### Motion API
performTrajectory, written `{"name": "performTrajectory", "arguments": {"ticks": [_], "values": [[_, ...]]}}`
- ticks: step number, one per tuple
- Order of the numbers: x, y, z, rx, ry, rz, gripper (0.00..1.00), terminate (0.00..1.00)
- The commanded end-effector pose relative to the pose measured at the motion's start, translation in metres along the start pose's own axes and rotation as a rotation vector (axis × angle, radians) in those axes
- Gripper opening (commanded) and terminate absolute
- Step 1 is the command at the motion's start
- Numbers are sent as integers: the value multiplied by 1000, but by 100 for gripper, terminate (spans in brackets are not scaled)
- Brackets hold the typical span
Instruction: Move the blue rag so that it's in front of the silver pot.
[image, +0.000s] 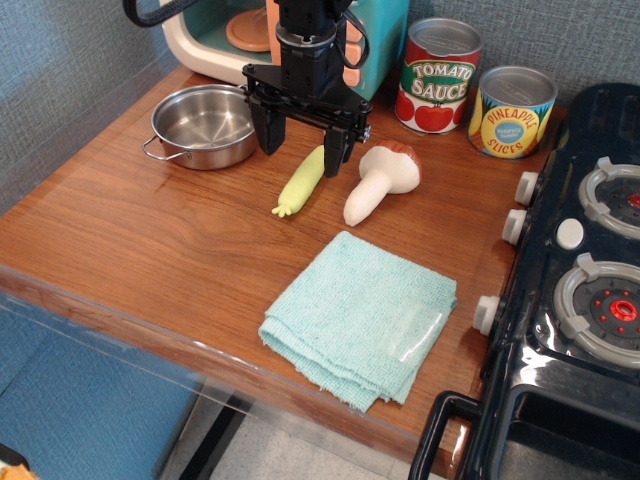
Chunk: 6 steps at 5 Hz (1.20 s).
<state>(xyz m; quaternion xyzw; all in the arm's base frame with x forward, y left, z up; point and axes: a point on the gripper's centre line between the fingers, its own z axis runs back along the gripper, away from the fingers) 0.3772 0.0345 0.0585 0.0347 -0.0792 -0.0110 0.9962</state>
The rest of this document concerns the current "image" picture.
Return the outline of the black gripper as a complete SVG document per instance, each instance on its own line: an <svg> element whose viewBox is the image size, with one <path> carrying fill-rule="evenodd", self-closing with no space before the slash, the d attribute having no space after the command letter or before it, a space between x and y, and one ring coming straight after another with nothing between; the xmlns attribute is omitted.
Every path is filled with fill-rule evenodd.
<svg viewBox="0 0 640 480"><path fill-rule="evenodd" d="M286 136L292 118L324 131L324 175L336 177L350 160L355 142L369 139L370 102L351 90L343 79L346 27L332 26L321 35L304 38L276 27L281 63L249 63L247 102L258 143L274 154Z"/></svg>

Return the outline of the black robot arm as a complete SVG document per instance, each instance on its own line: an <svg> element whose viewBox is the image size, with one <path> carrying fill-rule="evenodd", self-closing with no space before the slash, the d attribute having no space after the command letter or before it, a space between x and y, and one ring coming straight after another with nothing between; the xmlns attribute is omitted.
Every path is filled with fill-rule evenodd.
<svg viewBox="0 0 640 480"><path fill-rule="evenodd" d="M279 65L247 64L246 100L262 151L271 155L283 144L288 118L322 129L324 175L338 175L357 142L369 138L370 102L346 85L344 69L359 69L369 56L364 25L349 1L279 1L276 39ZM347 26L364 40L360 58L346 56Z"/></svg>

